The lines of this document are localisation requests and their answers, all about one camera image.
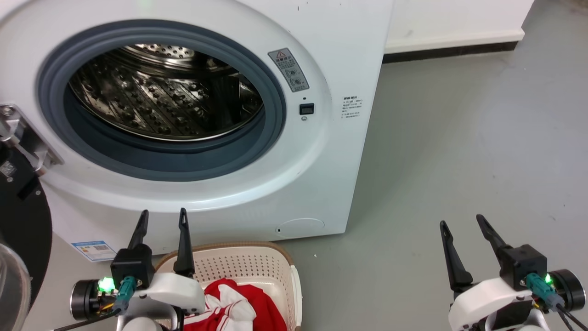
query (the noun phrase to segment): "stainless steel drum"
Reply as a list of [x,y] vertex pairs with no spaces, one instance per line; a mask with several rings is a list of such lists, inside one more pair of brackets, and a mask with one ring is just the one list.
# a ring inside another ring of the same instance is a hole
[[173,45],[137,44],[99,55],[69,86],[93,115],[156,140],[220,137],[263,108],[255,87],[230,65]]

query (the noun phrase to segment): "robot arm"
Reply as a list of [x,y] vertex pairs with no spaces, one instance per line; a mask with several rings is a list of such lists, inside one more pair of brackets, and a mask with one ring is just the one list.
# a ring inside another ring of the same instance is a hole
[[185,315],[205,311],[204,291],[193,278],[186,210],[182,208],[180,212],[180,241],[173,273],[155,273],[151,248],[143,244],[148,221],[149,213],[145,210],[128,248],[118,251],[112,261],[112,278],[105,278],[106,285],[98,280],[77,282],[70,301],[71,312],[76,320],[84,322],[64,327],[63,331],[111,316],[118,316],[117,331],[159,330],[161,327],[154,320],[168,321],[168,330],[182,330]]
[[[453,236],[447,224],[441,222],[447,273],[455,300],[449,310],[449,324],[453,331],[502,328],[549,331],[544,313],[550,309],[563,309],[569,314],[568,310],[584,307],[584,290],[572,272],[547,272],[544,255],[526,244],[513,248],[482,215],[476,218],[500,263],[500,277],[474,284],[472,275],[465,270],[453,246]],[[557,303],[563,303],[559,305],[561,309],[556,307]]]

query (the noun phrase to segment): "door hinge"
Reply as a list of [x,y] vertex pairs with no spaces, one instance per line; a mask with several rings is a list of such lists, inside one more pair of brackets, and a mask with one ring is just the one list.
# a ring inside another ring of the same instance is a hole
[[57,154],[28,125],[16,105],[0,104],[0,141],[23,154],[38,176],[44,175],[54,164],[63,164]]

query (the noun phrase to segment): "red clothing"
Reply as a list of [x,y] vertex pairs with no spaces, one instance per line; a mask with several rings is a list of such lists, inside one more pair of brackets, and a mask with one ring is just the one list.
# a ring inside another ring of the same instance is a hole
[[[231,290],[221,285],[230,287],[240,295],[231,293]],[[242,331],[250,329],[251,324],[247,322],[250,317],[253,318],[252,331],[286,331],[286,323],[280,311],[258,287],[239,286],[234,280],[220,279],[206,287],[204,294],[209,310],[202,315],[186,318],[185,331]],[[247,313],[247,302],[253,307],[254,313]]]

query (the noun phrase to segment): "baseboard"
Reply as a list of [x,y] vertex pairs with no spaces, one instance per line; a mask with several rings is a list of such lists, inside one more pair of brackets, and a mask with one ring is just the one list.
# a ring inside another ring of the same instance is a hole
[[518,41],[500,42],[496,44],[469,45],[448,48],[426,49],[394,54],[384,54],[382,63],[417,61],[432,58],[447,58],[470,54],[484,54],[493,52],[513,51]]
[[436,38],[398,38],[393,34],[388,37],[384,54],[424,51],[427,49],[453,48],[470,45],[501,44],[503,42],[521,41],[522,29],[482,32],[475,34],[454,34]]

